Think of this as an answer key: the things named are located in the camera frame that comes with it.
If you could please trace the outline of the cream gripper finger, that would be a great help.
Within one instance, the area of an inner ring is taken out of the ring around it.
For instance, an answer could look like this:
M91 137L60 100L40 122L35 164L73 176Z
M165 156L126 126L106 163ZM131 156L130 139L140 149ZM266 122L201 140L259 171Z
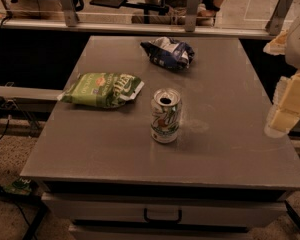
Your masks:
M268 42L263 51L270 55L284 55L286 50L287 31L283 30L278 36Z
M272 138L288 134L300 121L300 70L291 77L282 76L275 88L264 132Z

